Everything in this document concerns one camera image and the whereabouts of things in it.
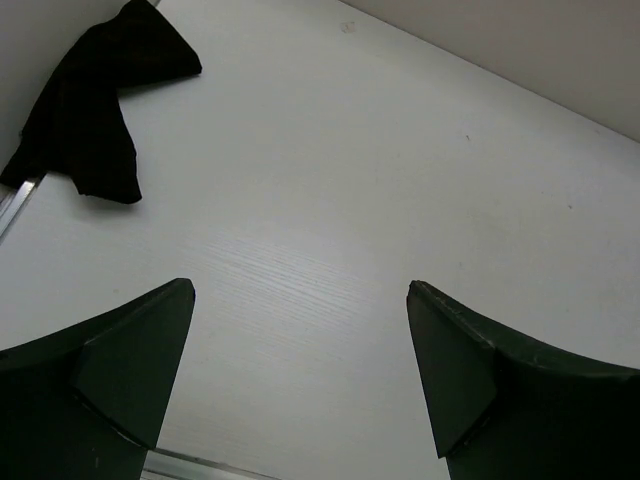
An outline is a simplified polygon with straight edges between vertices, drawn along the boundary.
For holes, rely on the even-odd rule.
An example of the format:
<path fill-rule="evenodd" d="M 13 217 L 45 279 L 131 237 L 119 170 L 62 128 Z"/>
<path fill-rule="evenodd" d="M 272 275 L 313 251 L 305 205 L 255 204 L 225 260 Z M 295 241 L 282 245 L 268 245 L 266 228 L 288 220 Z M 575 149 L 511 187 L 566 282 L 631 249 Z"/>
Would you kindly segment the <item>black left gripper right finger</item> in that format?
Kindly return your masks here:
<path fill-rule="evenodd" d="M 408 321 L 453 479 L 635 479 L 639 373 L 548 345 L 423 281 Z"/>

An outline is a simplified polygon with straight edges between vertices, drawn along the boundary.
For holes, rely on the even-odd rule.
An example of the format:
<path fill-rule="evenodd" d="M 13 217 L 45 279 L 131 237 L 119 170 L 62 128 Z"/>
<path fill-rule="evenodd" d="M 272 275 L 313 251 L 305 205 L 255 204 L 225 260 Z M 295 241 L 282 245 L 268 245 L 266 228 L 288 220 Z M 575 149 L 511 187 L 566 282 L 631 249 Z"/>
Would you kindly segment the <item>black skirt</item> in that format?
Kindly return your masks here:
<path fill-rule="evenodd" d="M 18 188 L 49 172 L 81 195 L 130 205 L 142 198 L 137 153 L 118 100 L 122 89 L 200 74 L 197 53 L 148 1 L 130 1 L 89 28 L 60 61 L 1 172 Z"/>

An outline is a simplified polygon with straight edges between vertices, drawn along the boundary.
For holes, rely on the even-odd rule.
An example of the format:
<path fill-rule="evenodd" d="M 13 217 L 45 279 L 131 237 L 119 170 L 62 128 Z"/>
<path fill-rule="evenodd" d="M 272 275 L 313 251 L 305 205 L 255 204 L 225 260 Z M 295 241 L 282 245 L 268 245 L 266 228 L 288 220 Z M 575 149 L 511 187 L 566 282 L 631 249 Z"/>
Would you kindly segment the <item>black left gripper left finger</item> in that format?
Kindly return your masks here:
<path fill-rule="evenodd" d="M 137 479 L 157 446 L 195 305 L 176 278 L 1 353 L 4 479 Z"/>

